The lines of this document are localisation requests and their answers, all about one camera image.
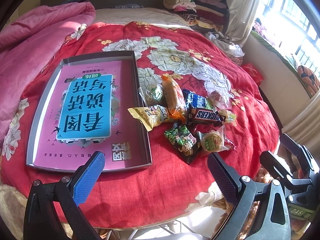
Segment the white floor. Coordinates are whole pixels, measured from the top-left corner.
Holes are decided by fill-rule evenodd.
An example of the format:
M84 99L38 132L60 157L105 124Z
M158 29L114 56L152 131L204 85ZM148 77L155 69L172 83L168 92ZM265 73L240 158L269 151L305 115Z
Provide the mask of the white floor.
M211 238L214 228L223 213L224 211L218 208L204 207L194 211L187 217L182 217L177 220L191 228L195 233ZM180 223L177 221L174 221L174 223L171 223L170 226L167 226L166 228L175 231L176 233L179 233L180 229L182 233L190 233L190 231L183 225L180 227ZM121 240L127 239L131 233L132 230L120 231ZM150 239L169 235L170 233L162 228L152 227L138 230L133 239Z

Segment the curtain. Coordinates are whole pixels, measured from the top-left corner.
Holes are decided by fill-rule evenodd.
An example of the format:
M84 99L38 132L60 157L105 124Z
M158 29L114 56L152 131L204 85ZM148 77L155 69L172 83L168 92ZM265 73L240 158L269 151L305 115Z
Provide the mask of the curtain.
M314 159L320 162L320 91L318 91L304 110L282 132L289 135L295 142L305 145Z
M230 17L228 38L241 47L247 41L260 0L227 0Z

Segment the red bag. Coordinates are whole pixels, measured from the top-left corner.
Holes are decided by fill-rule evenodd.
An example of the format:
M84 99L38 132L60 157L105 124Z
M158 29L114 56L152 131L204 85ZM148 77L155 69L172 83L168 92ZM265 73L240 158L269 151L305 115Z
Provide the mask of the red bag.
M243 68L244 71L246 71L252 77L253 81L257 85L260 85L260 82L263 80L263 77L251 63L244 64L241 67Z

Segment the red floral blanket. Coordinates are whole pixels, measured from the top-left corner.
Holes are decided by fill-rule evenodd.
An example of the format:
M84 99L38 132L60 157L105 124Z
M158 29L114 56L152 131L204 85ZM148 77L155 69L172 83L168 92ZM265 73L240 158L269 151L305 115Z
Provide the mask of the red floral blanket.
M54 59L25 88L2 148L1 179L5 184L28 196L35 179L49 183L61 178L61 173L40 171L25 164L33 116L47 81L63 58L99 51L134 50L142 87L152 77L161 83L160 76L166 73L181 88L199 95L205 96L206 89L215 87L225 91L237 115L236 127L226 125L227 136L236 149L220 155L239 174L254 177L260 167L259 155L275 150L279 131L257 85L199 33L139 22L98 23L82 32L68 36ZM170 127L172 124L162 124L149 133L153 158L150 168L100 176L86 203L80 205L93 226L144 226L181 216L191 203L203 205L195 198L200 192L210 192L214 181L206 157L196 158L191 165L184 163L163 136ZM58 215L65 221L60 208Z

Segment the orange snack package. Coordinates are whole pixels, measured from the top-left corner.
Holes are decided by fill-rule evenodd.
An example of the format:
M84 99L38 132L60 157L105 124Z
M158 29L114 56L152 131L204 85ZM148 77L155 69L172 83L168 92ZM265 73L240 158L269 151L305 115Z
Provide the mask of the orange snack package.
M171 117L186 122L187 106L178 83L172 78L162 76L162 89Z

